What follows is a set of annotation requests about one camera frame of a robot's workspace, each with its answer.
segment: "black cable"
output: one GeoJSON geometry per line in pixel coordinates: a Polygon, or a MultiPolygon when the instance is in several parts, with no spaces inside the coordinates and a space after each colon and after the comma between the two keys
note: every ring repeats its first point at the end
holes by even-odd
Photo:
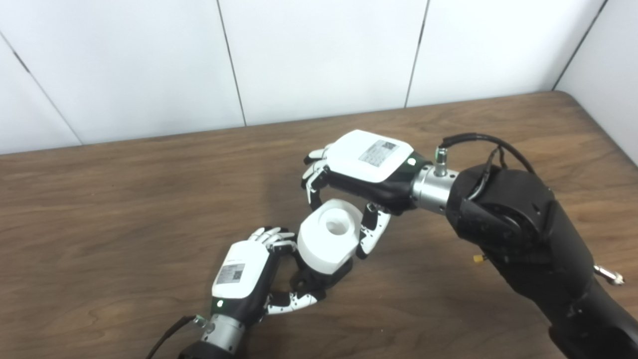
{"type": "Polygon", "coordinates": [[[507,169],[507,164],[505,163],[505,151],[503,151],[503,148],[501,146],[498,146],[498,152],[499,152],[499,161],[501,162],[501,167],[503,169],[507,169]]]}
{"type": "Polygon", "coordinates": [[[483,166],[483,175],[481,175],[480,183],[476,187],[476,190],[474,190],[474,192],[472,192],[468,196],[469,200],[472,200],[478,197],[480,193],[483,192],[483,189],[485,188],[485,185],[487,184],[487,181],[489,180],[489,174],[491,173],[491,169],[492,169],[492,161],[494,160],[494,156],[497,151],[503,153],[503,149],[501,148],[501,146],[494,148],[494,150],[489,154],[489,157],[487,158],[487,162],[485,163],[485,166],[483,166]]]}
{"type": "Polygon", "coordinates": [[[531,166],[530,162],[527,161],[527,158],[525,158],[523,154],[521,154],[511,144],[501,140],[498,137],[494,137],[494,136],[490,136],[486,134],[476,134],[476,133],[459,134],[459,135],[454,135],[454,136],[444,138],[443,142],[439,145],[439,148],[449,148],[455,144],[459,144],[462,142],[470,142],[470,141],[487,141],[487,142],[495,143],[505,148],[509,153],[511,153],[520,163],[523,164],[523,166],[528,172],[536,174],[536,171],[534,171],[534,167],[531,166]]]}
{"type": "Polygon", "coordinates": [[[180,320],[178,320],[175,324],[173,324],[167,331],[166,333],[164,333],[164,335],[161,336],[161,338],[159,338],[158,342],[155,343],[155,346],[153,346],[153,348],[151,349],[151,351],[149,352],[149,354],[146,356],[146,359],[151,359],[153,357],[153,355],[155,355],[155,352],[160,348],[160,346],[162,344],[164,344],[164,342],[170,338],[171,335],[175,334],[178,330],[180,330],[180,328],[182,328],[184,325],[187,325],[188,323],[192,322],[193,320],[195,320],[195,316],[185,316],[185,317],[181,317],[180,320]]]}

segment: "metal bolt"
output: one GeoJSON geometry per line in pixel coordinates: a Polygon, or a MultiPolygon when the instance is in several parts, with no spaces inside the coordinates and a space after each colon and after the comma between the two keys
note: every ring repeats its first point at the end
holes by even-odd
{"type": "Polygon", "coordinates": [[[594,264],[594,273],[603,277],[607,283],[612,286],[622,286],[625,283],[623,276],[620,273],[608,270],[607,268],[601,267],[597,264],[594,264]]]}
{"type": "Polygon", "coordinates": [[[447,148],[436,148],[434,153],[436,165],[434,167],[434,175],[437,177],[443,177],[447,175],[447,148]]]}

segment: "sticker label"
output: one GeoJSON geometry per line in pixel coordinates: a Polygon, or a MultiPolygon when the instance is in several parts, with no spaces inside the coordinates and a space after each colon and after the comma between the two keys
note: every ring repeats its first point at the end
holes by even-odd
{"type": "Polygon", "coordinates": [[[381,167],[381,164],[388,159],[392,152],[395,152],[397,148],[399,148],[399,146],[394,143],[379,140],[363,152],[363,155],[359,157],[359,160],[375,167],[381,167]]]}
{"type": "Polygon", "coordinates": [[[217,284],[239,283],[245,264],[229,264],[221,267],[217,284]]]}

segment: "wood grain surface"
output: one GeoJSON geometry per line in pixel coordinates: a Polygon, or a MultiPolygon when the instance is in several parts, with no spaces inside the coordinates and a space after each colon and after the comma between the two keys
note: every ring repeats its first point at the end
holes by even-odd
{"type": "MultiPolygon", "coordinates": [[[[513,143],[553,188],[638,316],[638,170],[559,92],[114,142],[0,157],[0,358],[143,358],[178,317],[209,312],[230,244],[309,215],[302,159],[360,128],[424,155],[446,135],[513,143]]],[[[450,152],[483,163],[491,146],[450,152]]],[[[323,198],[363,202],[333,190],[323,198]]],[[[324,301],[256,326],[252,358],[562,358],[546,320],[447,221],[394,218],[375,251],[324,301]]],[[[286,262],[278,277],[292,274],[286,262]]],[[[171,338],[175,358],[199,338],[171,338]]]]}

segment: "white wall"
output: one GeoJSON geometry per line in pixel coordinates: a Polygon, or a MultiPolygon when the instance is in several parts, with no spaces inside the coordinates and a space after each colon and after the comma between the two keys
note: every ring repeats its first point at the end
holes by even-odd
{"type": "Polygon", "coordinates": [[[430,0],[408,106],[551,90],[604,0],[430,0]]]}
{"type": "Polygon", "coordinates": [[[79,145],[31,75],[0,37],[0,149],[3,153],[79,145]]]}
{"type": "Polygon", "coordinates": [[[244,124],[215,1],[2,0],[0,31],[83,143],[244,124]]]}
{"type": "Polygon", "coordinates": [[[556,89],[638,164],[638,2],[608,1],[556,89]]]}
{"type": "Polygon", "coordinates": [[[249,125],[403,107],[427,0],[221,0],[249,125]]]}
{"type": "Polygon", "coordinates": [[[547,90],[602,1],[0,0],[0,130],[77,135],[0,153],[547,90]]]}

